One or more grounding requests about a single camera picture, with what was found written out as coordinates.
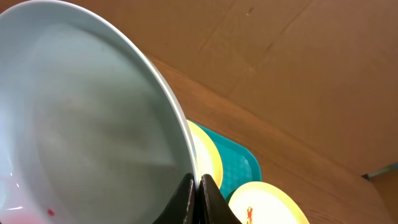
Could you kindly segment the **light blue plate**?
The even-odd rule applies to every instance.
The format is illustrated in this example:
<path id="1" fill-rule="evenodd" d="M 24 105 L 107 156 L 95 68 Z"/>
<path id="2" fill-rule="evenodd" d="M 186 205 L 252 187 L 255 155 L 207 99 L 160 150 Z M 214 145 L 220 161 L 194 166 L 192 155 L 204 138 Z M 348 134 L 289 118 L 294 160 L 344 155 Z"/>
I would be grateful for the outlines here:
<path id="1" fill-rule="evenodd" d="M 63 1 L 2 12 L 2 223 L 154 223 L 196 174 L 175 95 L 115 26 Z"/>

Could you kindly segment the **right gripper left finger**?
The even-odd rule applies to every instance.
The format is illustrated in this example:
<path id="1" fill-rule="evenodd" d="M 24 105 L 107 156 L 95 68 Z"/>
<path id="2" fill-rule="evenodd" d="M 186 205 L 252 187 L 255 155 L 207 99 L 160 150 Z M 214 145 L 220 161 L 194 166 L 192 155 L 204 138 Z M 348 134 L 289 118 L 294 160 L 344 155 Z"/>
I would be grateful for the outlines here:
<path id="1" fill-rule="evenodd" d="M 153 224 L 193 224 L 195 221 L 195 192 L 193 174 L 187 173 Z"/>

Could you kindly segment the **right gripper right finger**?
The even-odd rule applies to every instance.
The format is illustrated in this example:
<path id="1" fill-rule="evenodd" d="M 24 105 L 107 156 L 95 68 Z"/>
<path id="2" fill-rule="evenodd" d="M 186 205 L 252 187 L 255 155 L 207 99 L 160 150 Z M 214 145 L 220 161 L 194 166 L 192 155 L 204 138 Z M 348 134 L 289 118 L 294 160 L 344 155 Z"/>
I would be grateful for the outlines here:
<path id="1" fill-rule="evenodd" d="M 210 174 L 202 176 L 198 191 L 200 223 L 241 224 L 229 208 L 218 186 Z"/>

